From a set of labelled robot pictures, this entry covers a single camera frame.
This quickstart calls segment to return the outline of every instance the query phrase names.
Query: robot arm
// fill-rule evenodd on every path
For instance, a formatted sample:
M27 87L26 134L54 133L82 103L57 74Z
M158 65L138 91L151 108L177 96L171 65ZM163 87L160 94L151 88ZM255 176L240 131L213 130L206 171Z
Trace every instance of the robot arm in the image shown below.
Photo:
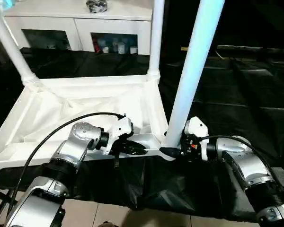
M178 156L201 159L203 161L220 159L229 164L250 204L257 214L257 221L262 227L284 227L284 187L274 179L262 160L239 140L250 144L242 137L217 138L207 137L206 125L197 117L187 121L185 136L181 142L180 152L176 148L160 150L172 157Z
M69 137L62 142L44 164L41 176L36 177L7 217L6 227L60 227L65 210L62 208L69 189L74 184L88 149L108 154L119 138L133 133L130 119L120 119L108 132L86 122L73 125Z

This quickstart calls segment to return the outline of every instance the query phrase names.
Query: white tray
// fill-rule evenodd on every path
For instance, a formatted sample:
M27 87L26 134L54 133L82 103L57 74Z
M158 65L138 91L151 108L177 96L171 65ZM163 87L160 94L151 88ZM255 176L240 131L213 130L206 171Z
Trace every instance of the white tray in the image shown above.
M25 87L0 128L0 169L23 166L38 143L52 130L77 116L95 112L126 114L134 125L130 140L145 145L148 156L158 154L168 124L157 82L146 82L146 78L137 75L43 79L41 82L46 88ZM81 121L107 130L116 118L93 116ZM47 162L67 139L71 126L53 135L30 165ZM88 152L85 160L104 158L113 156L103 156L94 150Z

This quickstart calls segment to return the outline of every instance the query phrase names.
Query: black plastic sheet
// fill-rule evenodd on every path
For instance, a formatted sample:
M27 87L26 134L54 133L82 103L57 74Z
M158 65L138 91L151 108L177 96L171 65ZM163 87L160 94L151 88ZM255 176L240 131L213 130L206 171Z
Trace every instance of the black plastic sheet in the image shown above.
M24 50L39 78L146 74L147 56ZM167 118L182 71L182 62L162 64L160 94ZM0 126L22 91L11 64L0 69ZM284 65L236 60L208 60L191 108L211 135L240 135L261 148L273 166L284 167ZM29 167L25 190L41 166ZM21 167L0 170L0 188L15 187ZM224 163L166 161L161 157L125 158L82 164L71 196L191 215L254 221L254 212Z

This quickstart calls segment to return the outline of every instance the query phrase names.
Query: black cable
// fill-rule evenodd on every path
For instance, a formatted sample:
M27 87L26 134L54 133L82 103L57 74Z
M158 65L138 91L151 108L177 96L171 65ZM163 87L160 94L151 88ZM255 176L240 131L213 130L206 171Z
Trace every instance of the black cable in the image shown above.
M12 198L11 200L14 201L16 199L16 195L17 195L17 192L19 190L19 187L20 187L20 182L24 176L24 173L30 163L30 161L33 159L34 155L36 154L36 152L40 149L40 147L49 139L51 138L51 136L53 136L57 131L59 131L60 129L64 128L65 126L75 122L75 121L78 121L82 118L86 118L86 117L91 117L91 116L96 116L96 115L112 115L112 116L116 116L118 118L122 118L123 116L120 115L120 114L116 114L116 113L109 113L109 112L99 112L99 113L89 113L89 114L86 114L86 115L83 115L83 116L80 116L80 117L77 117L77 118L74 118L66 123L64 123L63 125L59 126L58 128L56 128L54 131L52 131L47 137L45 137L39 144L38 146L34 149L34 151L30 154L30 156L28 157L24 167L23 167L23 170L22 170L22 173L20 175L20 178L18 180L18 183L16 185L16 188L12 194ZM13 204L10 203L9 204L9 209L8 209L8 214L10 213L10 211L12 210L13 208Z
M275 172L273 171L272 167L268 164L268 162L263 158L263 156L261 155L261 152L259 152L254 146L250 145L249 143L247 143L246 141L237 138L237 137L233 137L233 136L224 136L224 135L213 135L213 136L204 136L204 137L199 137L199 141L202 140L207 140L207 139L217 139L217 138L227 138L227 139L231 139L231 140L236 140L240 143L243 143L244 145L246 145L247 147L249 147L250 149L253 150L253 152L258 156L258 158L263 162L263 164L268 168L271 176L273 177L273 179L279 184L281 185L279 179L277 178Z

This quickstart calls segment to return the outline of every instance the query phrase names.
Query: black cloth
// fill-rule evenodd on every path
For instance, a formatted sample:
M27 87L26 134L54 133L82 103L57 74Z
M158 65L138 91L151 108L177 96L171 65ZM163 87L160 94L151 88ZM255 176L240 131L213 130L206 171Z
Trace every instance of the black cloth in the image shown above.
M39 78L146 74L148 56L22 50ZM170 118L183 63L162 63L160 94ZM11 63L0 68L0 126L21 93ZM240 135L268 153L273 166L284 166L284 65L236 60L208 60L190 115L209 134ZM0 189L12 189L21 167L0 170ZM25 190L40 173L29 167ZM82 164L71 195L75 199L152 208L190 215L254 221L254 211L228 166L217 161L166 161L161 157L124 158Z

